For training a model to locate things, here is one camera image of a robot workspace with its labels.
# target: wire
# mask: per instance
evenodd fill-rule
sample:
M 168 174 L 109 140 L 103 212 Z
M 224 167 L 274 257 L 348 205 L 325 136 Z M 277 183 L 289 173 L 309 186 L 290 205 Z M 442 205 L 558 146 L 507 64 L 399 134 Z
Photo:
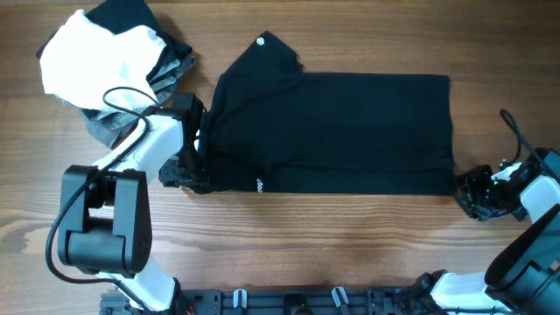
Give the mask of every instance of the wire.
M 519 313 L 513 311 L 505 311 L 493 307 L 491 309 L 480 309 L 480 310 L 469 310 L 469 309 L 462 309 L 462 308 L 445 308 L 441 309 L 442 312 L 455 312 L 456 314 L 464 313 L 464 314 L 506 314 L 506 315 L 517 315 Z M 431 315 L 434 314 L 434 311 L 425 311 L 419 313 L 417 315 Z
M 522 154 L 522 140 L 520 138 L 521 133 L 519 133 L 519 129 L 517 128 L 517 123 L 515 122 L 515 119 L 507 110 L 505 109 L 500 110 L 500 116 L 504 120 L 504 122 L 506 122 L 506 125 L 511 130 L 514 131 L 515 136 L 517 137 L 517 152 L 515 153 L 514 158 L 511 161 L 507 162 L 509 165 L 512 165 L 513 163 L 515 163 L 515 161 L 517 161 L 519 156 Z
M 68 210 L 70 210 L 70 207 L 74 204 L 74 202 L 78 199 L 78 197 L 80 197 L 80 195 L 82 193 L 84 193 L 86 191 L 86 189 L 88 189 L 90 187 L 90 185 L 92 185 L 100 176 L 105 174 L 111 167 L 120 163 L 123 160 L 123 158 L 125 158 L 132 150 L 134 150 L 134 148 L 136 148 L 144 140 L 144 138 L 148 135 L 148 133 L 151 130 L 150 122 L 148 121 L 148 119 L 144 115 L 139 114 L 139 113 L 137 113 L 133 110 L 129 110 L 129 109 L 126 109 L 126 108 L 121 108 L 121 107 L 116 106 L 114 104 L 111 104 L 110 102 L 107 101 L 107 99 L 106 99 L 107 95 L 109 93 L 113 92 L 113 91 L 116 91 L 116 90 L 130 90 L 130 91 L 138 92 L 141 95 L 144 95 L 144 96 L 148 97 L 152 102 L 154 102 L 156 105 L 159 106 L 159 103 L 156 100 L 154 100 L 151 96 L 149 96 L 145 92 L 143 92 L 139 89 L 133 88 L 133 87 L 113 87 L 103 94 L 102 100 L 107 106 L 109 106 L 113 109 L 117 109 L 117 110 L 120 110 L 122 112 L 128 113 L 128 114 L 134 115 L 134 116 L 138 117 L 139 119 L 142 119 L 142 121 L 145 123 L 145 127 L 142 131 L 142 134 L 129 147 L 127 147 L 113 161 L 111 161 L 105 167 L 103 167 L 98 172 L 96 172 L 94 175 L 92 175 L 90 178 L 88 178 L 86 180 L 86 182 L 84 184 L 82 184 L 74 192 L 74 194 L 68 199 L 68 201 L 64 204 L 64 206 L 60 209 L 59 215 L 54 220 L 54 223 L 52 224 L 51 230 L 49 231 L 49 235 L 46 238 L 46 246 L 45 246 L 46 266 L 58 279 L 60 279 L 62 281 L 65 281 L 65 282 L 68 282 L 70 284 L 104 284 L 104 283 L 113 284 L 118 289 L 120 289 L 122 291 L 122 293 L 124 293 L 129 298 L 131 298 L 134 302 L 136 302 L 138 305 L 140 305 L 144 310 L 152 313 L 152 311 L 146 306 L 146 304 L 140 298 L 138 298 L 136 296 L 136 294 L 134 294 L 134 292 L 129 290 L 129 288 L 127 288 L 120 280 L 104 279 L 104 278 L 98 278 L 98 279 L 76 279 L 76 278 L 72 278 L 72 277 L 66 276 L 62 272 L 60 272 L 53 263 L 54 235 L 56 234 L 56 231 L 59 229 L 60 223 L 62 222 L 64 217 L 67 215 Z
M 515 136 L 517 137 L 518 147 L 517 147 L 517 154 L 515 155 L 514 161 L 520 155 L 521 146 L 519 145 L 519 143 L 521 143 L 539 161 L 541 167 L 549 174 L 549 176 L 551 176 L 558 183 L 560 183 L 560 178 L 554 173 L 554 171 L 552 171 L 550 166 L 544 162 L 544 160 L 536 153 L 536 150 L 531 146 L 531 144 L 529 144 L 529 142 L 523 137 L 511 113 L 509 113 L 506 109 L 502 109 L 500 110 L 500 116 L 504 120 L 506 125 L 514 132 Z

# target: black cable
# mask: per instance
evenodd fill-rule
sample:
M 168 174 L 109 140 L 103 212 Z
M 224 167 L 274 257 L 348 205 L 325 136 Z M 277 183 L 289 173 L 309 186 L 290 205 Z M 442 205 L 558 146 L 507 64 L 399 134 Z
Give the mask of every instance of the black cable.
M 504 122 L 506 122 L 506 125 L 514 132 L 515 136 L 517 137 L 518 143 L 523 144 L 525 148 L 527 148 L 527 150 L 539 161 L 541 167 L 549 174 L 549 176 L 551 176 L 558 183 L 560 183 L 560 178 L 554 173 L 554 171 L 552 171 L 550 166 L 543 161 L 543 159 L 536 153 L 536 150 L 523 137 L 522 133 L 519 131 L 519 128 L 517 127 L 517 123 L 515 122 L 514 117 L 506 109 L 500 110 L 500 116 L 504 120 Z M 520 150 L 521 149 L 518 147 L 517 154 L 515 155 L 515 159 L 518 158 L 520 154 Z
M 502 309 L 498 309 L 496 307 L 493 307 L 491 309 L 480 309 L 480 310 L 472 310 L 472 309 L 462 309 L 460 307 L 457 308 L 445 308 L 445 309 L 441 309 L 441 311 L 443 312 L 455 312 L 456 314 L 460 314 L 460 313 L 464 313 L 464 314 L 505 314 L 505 315 L 517 315 L 519 313 L 514 312 L 514 311 L 505 311 Z M 417 315 L 432 315 L 435 314 L 434 311 L 425 311 L 422 313 L 419 313 Z
M 519 156 L 522 154 L 522 140 L 520 138 L 521 133 L 519 133 L 519 129 L 517 128 L 517 123 L 515 122 L 515 119 L 507 110 L 505 109 L 500 110 L 500 116 L 504 120 L 504 122 L 506 122 L 506 125 L 511 130 L 518 131 L 518 132 L 514 131 L 515 137 L 517 137 L 517 152 L 515 153 L 514 158 L 511 161 L 507 162 L 509 165 L 512 165 L 513 163 L 515 163 L 515 161 L 517 161 Z
M 45 249 L 46 266 L 58 279 L 68 282 L 70 284 L 113 284 L 114 286 L 119 288 L 124 294 L 126 294 L 129 298 L 131 298 L 138 305 L 140 305 L 143 309 L 145 309 L 147 312 L 151 312 L 150 308 L 148 308 L 146 304 L 142 300 L 140 300 L 140 298 L 138 298 L 132 291 L 130 291 L 121 281 L 116 279 L 102 279 L 102 278 L 98 278 L 98 279 L 72 278 L 60 272 L 53 263 L 54 235 L 56 234 L 56 231 L 59 229 L 60 223 L 68 213 L 68 210 L 70 210 L 70 207 L 74 204 L 74 202 L 78 199 L 78 197 L 80 197 L 80 195 L 84 193 L 86 189 L 88 189 L 90 185 L 92 185 L 100 176 L 105 174 L 111 167 L 115 166 L 117 163 L 120 163 L 123 160 L 123 158 L 125 158 L 132 150 L 134 150 L 144 140 L 144 138 L 148 135 L 148 133 L 151 130 L 150 122 L 148 121 L 148 119 L 146 119 L 144 115 L 139 114 L 133 110 L 121 108 L 119 106 L 109 103 L 106 100 L 107 95 L 116 90 L 130 90 L 130 91 L 138 92 L 141 95 L 148 97 L 152 102 L 154 102 L 156 105 L 159 106 L 159 103 L 156 100 L 154 100 L 151 96 L 133 87 L 113 87 L 109 89 L 107 92 L 105 92 L 105 94 L 103 94 L 102 100 L 107 106 L 134 115 L 139 119 L 142 119 L 143 122 L 145 123 L 145 127 L 142 131 L 142 134 L 129 147 L 127 147 L 113 161 L 111 161 L 105 167 L 103 167 L 98 172 L 96 172 L 92 177 L 88 178 L 86 182 L 74 192 L 74 194 L 68 199 L 68 201 L 64 204 L 64 206 L 60 209 L 59 215 L 54 220 L 51 230 L 49 231 L 49 235 L 46 238 L 46 249 Z

